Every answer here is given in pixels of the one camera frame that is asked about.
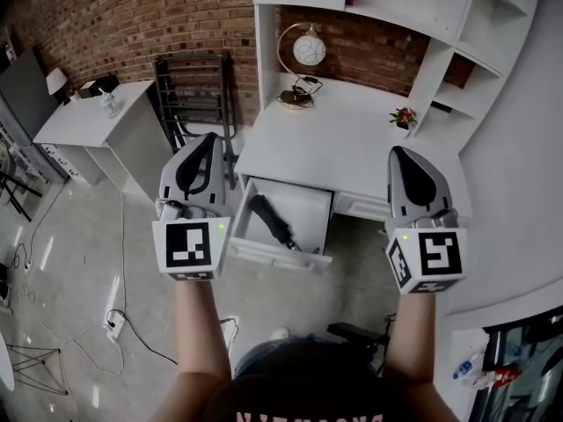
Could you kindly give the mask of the person's dark shirt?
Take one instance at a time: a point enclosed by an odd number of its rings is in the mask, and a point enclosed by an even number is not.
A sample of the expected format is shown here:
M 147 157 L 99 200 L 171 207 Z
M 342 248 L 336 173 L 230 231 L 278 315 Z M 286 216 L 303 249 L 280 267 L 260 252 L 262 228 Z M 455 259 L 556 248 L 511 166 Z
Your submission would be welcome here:
M 348 346 L 305 337 L 208 401 L 201 422 L 407 422 L 393 412 L 391 390 Z

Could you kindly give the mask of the red snack packet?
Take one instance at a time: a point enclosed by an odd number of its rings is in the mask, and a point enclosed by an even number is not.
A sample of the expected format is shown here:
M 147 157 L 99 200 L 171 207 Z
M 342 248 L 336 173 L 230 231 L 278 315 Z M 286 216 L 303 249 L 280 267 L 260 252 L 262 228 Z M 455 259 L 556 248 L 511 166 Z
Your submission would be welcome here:
M 486 371 L 481 376 L 482 386 L 486 388 L 501 388 L 513 382 L 522 373 L 517 365 L 508 365 L 492 371 Z

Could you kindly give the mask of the gold globe table lamp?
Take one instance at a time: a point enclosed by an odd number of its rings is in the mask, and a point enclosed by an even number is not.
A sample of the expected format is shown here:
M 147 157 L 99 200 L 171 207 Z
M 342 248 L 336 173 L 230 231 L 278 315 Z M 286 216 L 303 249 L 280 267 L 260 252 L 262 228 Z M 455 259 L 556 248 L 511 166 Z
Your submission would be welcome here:
M 282 69 L 293 76 L 294 83 L 281 91 L 276 101 L 291 111 L 312 109 L 315 105 L 313 96 L 322 89 L 324 84 L 313 76 L 305 76 L 291 69 L 282 58 L 282 42 L 292 30 L 304 29 L 304 34 L 297 38 L 291 48 L 293 58 L 307 67 L 318 66 L 326 55 L 326 45 L 320 39 L 315 25 L 311 22 L 298 22 L 281 32 L 277 40 L 277 60 Z

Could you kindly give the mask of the white power strip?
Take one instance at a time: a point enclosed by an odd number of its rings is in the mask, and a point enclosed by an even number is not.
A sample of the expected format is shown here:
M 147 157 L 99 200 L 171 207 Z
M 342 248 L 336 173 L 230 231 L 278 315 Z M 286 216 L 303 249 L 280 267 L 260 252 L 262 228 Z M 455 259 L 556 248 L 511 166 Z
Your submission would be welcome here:
M 106 314 L 106 336 L 107 338 L 116 343 L 121 334 L 121 330 L 126 323 L 124 313 L 118 309 L 110 309 Z

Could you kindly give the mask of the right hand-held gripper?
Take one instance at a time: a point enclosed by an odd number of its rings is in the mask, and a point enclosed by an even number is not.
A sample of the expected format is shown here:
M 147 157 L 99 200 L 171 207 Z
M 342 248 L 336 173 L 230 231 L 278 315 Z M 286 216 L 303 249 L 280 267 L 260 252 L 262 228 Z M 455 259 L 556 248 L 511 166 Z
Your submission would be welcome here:
M 388 158 L 391 216 L 425 215 L 392 231 L 385 254 L 402 295 L 442 293 L 466 277 L 467 234 L 446 178 L 425 157 L 395 146 Z

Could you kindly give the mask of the black framed glass door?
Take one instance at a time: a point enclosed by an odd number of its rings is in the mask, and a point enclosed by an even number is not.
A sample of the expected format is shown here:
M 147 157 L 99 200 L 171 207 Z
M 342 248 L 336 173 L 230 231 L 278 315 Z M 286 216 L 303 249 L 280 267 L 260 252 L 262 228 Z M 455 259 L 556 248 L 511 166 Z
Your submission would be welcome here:
M 563 305 L 485 333 L 484 369 L 512 379 L 479 390 L 468 422 L 563 422 Z

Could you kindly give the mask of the person's blue jeans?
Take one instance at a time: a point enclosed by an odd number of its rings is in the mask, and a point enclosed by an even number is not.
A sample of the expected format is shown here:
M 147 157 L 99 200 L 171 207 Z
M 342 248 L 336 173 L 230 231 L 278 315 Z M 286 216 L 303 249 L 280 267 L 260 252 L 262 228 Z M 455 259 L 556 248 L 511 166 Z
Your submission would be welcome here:
M 276 355 L 286 346 L 293 346 L 305 342 L 305 338 L 280 338 L 272 339 L 253 347 L 238 362 L 234 371 L 234 378 L 247 374 L 254 366 L 257 366 L 272 355 Z

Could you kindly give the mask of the black folding rack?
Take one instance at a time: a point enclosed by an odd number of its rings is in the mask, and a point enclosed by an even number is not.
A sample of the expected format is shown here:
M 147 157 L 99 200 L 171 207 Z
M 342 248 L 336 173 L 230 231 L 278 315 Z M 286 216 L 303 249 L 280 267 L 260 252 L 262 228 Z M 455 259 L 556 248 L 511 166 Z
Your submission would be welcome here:
M 198 136 L 194 125 L 213 127 L 223 142 L 226 176 L 234 188 L 238 116 L 230 53 L 159 56 L 153 71 L 161 125 L 172 151 Z

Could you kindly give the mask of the plain white side desk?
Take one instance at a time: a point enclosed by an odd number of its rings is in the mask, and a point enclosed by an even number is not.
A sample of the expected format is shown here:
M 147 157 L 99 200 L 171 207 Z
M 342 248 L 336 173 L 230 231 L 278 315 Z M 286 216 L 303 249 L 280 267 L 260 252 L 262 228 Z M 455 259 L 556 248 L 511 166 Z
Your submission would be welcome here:
M 94 187 L 107 178 L 122 190 L 133 181 L 155 200 L 172 148 L 150 102 L 154 87 L 152 80 L 119 84 L 113 95 L 120 111 L 112 118 L 100 97 L 61 105 L 33 142 L 78 183 Z

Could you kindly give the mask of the black stool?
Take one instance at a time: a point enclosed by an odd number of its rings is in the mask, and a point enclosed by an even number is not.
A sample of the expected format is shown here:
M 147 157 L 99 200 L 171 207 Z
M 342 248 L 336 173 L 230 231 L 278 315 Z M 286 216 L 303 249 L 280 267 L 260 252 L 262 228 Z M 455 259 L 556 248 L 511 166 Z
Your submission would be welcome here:
M 344 345 L 369 361 L 374 359 L 379 347 L 382 347 L 386 352 L 390 341 L 387 334 L 343 322 L 328 324 L 326 331 L 333 336 L 343 338 Z

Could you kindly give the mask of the small white shade lamp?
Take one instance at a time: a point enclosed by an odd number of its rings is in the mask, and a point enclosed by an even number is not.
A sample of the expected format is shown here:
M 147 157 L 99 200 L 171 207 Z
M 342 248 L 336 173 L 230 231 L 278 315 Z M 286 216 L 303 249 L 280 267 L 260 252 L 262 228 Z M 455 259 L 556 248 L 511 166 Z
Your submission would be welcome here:
M 67 82 L 68 78 L 60 68 L 51 70 L 46 76 L 48 93 L 51 96 L 54 96 L 57 101 L 63 105 L 67 105 L 69 103 L 69 97 L 65 91 Z

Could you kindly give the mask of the black legged chair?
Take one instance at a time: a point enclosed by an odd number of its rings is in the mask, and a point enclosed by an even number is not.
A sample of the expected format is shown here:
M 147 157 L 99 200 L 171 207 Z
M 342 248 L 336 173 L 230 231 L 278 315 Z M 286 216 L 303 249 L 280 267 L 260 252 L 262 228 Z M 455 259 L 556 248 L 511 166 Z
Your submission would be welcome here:
M 39 199 L 43 197 L 43 194 L 39 193 L 38 191 L 32 189 L 30 186 L 26 185 L 25 183 L 17 180 L 13 176 L 1 170 L 0 170 L 0 188 L 3 191 L 7 192 L 9 196 L 9 202 L 16 209 L 16 211 L 20 215 L 23 215 L 28 222 L 31 222 L 32 221 L 31 216 L 26 212 L 26 210 L 24 209 L 23 205 L 19 202 L 14 192 L 18 188 L 21 188 L 25 192 L 28 192 L 31 195 L 38 197 Z

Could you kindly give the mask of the person's left forearm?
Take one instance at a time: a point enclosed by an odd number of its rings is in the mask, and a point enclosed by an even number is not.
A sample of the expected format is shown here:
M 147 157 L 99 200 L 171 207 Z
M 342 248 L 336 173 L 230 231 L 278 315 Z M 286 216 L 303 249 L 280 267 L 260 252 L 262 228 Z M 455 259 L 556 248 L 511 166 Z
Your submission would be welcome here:
M 177 374 L 149 422 L 200 422 L 209 399 L 230 381 L 230 360 L 208 281 L 174 285 Z

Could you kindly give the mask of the black box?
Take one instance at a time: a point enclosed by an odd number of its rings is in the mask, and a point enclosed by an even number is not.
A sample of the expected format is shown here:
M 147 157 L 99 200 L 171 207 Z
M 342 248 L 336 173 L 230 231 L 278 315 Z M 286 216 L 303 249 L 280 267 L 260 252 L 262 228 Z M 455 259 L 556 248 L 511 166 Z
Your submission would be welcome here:
M 93 98 L 103 93 L 111 93 L 118 85 L 119 79 L 115 75 L 100 77 L 85 83 L 78 91 L 80 98 Z

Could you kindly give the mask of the black umbrella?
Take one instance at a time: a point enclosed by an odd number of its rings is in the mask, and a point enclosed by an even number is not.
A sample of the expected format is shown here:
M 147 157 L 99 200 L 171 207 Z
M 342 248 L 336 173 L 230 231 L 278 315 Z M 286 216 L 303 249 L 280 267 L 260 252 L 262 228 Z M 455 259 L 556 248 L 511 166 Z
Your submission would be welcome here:
M 271 236 L 290 251 L 320 254 L 325 245 L 320 243 L 317 227 L 310 226 L 310 217 L 300 219 L 299 211 L 290 213 L 290 220 L 280 216 L 265 194 L 254 194 L 245 204 L 247 210 L 266 225 Z

